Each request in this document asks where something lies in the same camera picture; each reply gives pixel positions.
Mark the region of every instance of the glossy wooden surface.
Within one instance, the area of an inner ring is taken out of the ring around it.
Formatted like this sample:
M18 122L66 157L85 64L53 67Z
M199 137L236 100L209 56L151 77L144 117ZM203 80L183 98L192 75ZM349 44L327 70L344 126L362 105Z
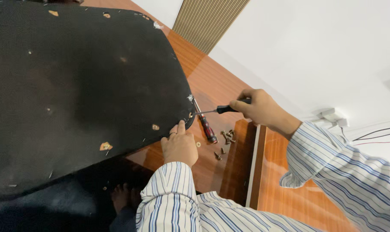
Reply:
M128 0L86 0L82 6L132 9L156 18ZM217 105L227 105L236 99L247 84L235 77L228 70L213 61L209 56L191 45L188 41L164 26L162 31L174 49L182 69L187 76L192 94L201 110L212 110ZM229 198L244 204L246 199L249 171L254 148L255 127L248 123L240 113L210 113L208 122L218 137L218 144L209 144L199 119L194 121L189 132L194 134L195 142L200 142L199 158L192 167L194 184L200 192L217 191L221 197ZM236 143L225 145L222 130L235 129ZM218 161L213 154L220 153L221 147L226 150L222 160ZM127 159L142 166L156 170L163 164L160 143L154 143L130 154Z
M266 129L257 209L282 214L324 231L358 231L312 180L297 189L280 187L280 177L288 171L287 145L287 139Z

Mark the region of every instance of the black screwdriver handle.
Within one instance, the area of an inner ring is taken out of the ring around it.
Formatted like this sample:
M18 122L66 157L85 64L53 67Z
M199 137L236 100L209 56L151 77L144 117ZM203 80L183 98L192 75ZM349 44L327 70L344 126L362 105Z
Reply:
M244 102L244 103L247 103L247 104L250 104L251 103L251 98L247 98L247 99L242 99L242 100L239 100L241 102ZM234 110L233 108L231 108L229 105L226 105L226 106L218 106L216 108L216 111L217 113L221 114L221 113L225 113L225 112L239 112L239 111L236 111Z

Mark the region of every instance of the striped shirt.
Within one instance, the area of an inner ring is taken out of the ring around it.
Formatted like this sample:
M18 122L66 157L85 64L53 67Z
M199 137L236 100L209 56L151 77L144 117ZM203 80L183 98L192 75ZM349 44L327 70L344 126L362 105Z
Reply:
M342 136L304 122L286 153L282 187L313 181L361 231L390 232L390 163L362 154ZM180 162L161 166L141 192L138 231L320 231L297 220L244 208L216 192L195 194Z

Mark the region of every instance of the shirt sleeve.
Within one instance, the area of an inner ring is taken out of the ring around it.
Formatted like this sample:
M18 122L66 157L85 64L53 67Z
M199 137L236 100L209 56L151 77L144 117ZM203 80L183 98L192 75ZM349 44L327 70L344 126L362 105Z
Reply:
M141 192L137 231L201 231L200 210L191 168L182 162L164 164Z
M282 187L313 181L362 231L390 231L390 163L347 139L304 122L292 136Z

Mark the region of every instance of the man's right hand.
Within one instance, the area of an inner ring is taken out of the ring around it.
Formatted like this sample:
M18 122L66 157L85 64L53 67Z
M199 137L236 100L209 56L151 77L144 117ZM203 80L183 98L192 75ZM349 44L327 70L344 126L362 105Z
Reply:
M231 101L229 105L243 113L245 118L252 119L256 124L268 126L288 140L302 124L299 119L281 108L264 90L243 90L238 100L245 98L251 98L251 104Z

